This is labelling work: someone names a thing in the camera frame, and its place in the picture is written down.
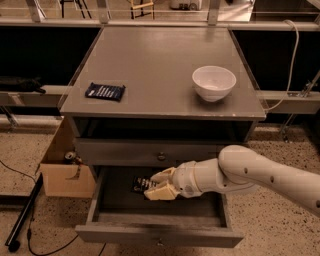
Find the black cable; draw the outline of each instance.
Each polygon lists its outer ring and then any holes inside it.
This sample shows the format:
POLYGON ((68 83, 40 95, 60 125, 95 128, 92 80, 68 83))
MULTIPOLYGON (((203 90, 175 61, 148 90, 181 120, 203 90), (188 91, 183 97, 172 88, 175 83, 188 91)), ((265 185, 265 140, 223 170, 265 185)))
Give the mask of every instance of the black cable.
POLYGON ((102 249, 101 249, 101 251, 100 251, 100 253, 99 253, 99 255, 98 255, 98 256, 101 256, 101 255, 102 255, 103 250, 104 250, 104 248, 106 247, 106 245, 107 245, 107 243, 104 243, 104 245, 103 245, 103 247, 102 247, 102 249))
POLYGON ((74 242, 74 240, 76 240, 78 238, 78 235, 76 235, 69 243, 67 243, 66 245, 52 251, 52 252, 48 252, 48 253, 44 253, 44 254, 37 254, 35 253, 34 251, 32 251, 31 249, 31 244, 30 244, 30 241, 31 241, 31 229, 28 228, 28 232, 27 232, 27 239, 28 239, 28 248, 29 248, 29 252, 32 254, 32 255, 35 255, 35 256, 47 256, 47 255, 51 255, 51 254, 54 254, 56 252, 59 252, 61 250, 63 250, 64 248, 68 247, 70 244, 72 244, 74 242))
POLYGON ((15 170, 15 169, 9 167, 8 165, 6 165, 6 164, 5 164, 4 162, 2 162, 1 160, 0 160, 0 163, 1 163, 4 167, 8 168, 10 171, 17 172, 17 173, 19 173, 19 174, 21 174, 21 175, 23 175, 23 176, 26 176, 26 177, 32 179, 34 183, 36 183, 36 179, 33 178, 32 176, 30 176, 30 175, 28 175, 28 174, 25 174, 25 173, 23 173, 23 172, 17 171, 17 170, 15 170))

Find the open drawer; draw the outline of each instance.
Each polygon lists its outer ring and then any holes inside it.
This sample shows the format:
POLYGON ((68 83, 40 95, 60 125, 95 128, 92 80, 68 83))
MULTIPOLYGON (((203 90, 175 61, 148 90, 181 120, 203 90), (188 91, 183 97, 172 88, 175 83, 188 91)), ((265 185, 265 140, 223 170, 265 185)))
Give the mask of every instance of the open drawer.
POLYGON ((79 236, 86 242, 222 248, 233 248, 242 240, 242 233, 230 227, 223 195, 149 201, 132 192, 134 176, 158 171, 102 167, 86 225, 76 226, 79 236))

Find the black tripod leg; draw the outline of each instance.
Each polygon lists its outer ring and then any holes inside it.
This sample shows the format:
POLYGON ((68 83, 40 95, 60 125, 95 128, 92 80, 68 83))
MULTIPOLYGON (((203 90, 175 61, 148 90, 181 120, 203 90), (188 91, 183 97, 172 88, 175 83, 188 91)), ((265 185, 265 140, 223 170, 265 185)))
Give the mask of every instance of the black tripod leg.
POLYGON ((20 243, 17 240, 17 237, 20 233, 20 230, 28 217, 28 214, 34 204, 34 201, 36 200, 36 197, 42 187, 43 184, 43 179, 42 179, 42 174, 39 176, 36 184, 33 187, 33 190, 28 198, 28 201, 24 205, 7 241, 6 241, 6 246, 8 246, 8 249, 10 252, 15 252, 19 249, 20 243))

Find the drawer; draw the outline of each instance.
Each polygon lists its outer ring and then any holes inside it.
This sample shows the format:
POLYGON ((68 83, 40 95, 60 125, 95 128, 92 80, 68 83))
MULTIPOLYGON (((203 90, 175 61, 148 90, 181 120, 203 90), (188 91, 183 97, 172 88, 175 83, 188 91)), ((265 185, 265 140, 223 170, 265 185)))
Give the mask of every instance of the drawer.
POLYGON ((242 239, 233 231, 223 195, 149 201, 131 191, 134 176, 151 176, 147 167, 103 167, 85 225, 76 232, 86 242, 233 248, 242 239))
POLYGON ((215 158, 223 147, 207 142, 77 139, 87 165, 171 167, 185 161, 215 158))

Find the small box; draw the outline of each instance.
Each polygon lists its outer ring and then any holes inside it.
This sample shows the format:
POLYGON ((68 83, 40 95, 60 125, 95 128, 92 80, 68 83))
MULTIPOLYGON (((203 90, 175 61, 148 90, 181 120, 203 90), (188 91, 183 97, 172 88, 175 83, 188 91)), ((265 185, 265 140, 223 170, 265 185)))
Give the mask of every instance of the small box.
POLYGON ((46 196, 91 198, 93 195, 96 182, 90 168, 68 164, 65 160, 65 154, 74 151, 73 140, 72 129, 64 119, 39 168, 46 196))

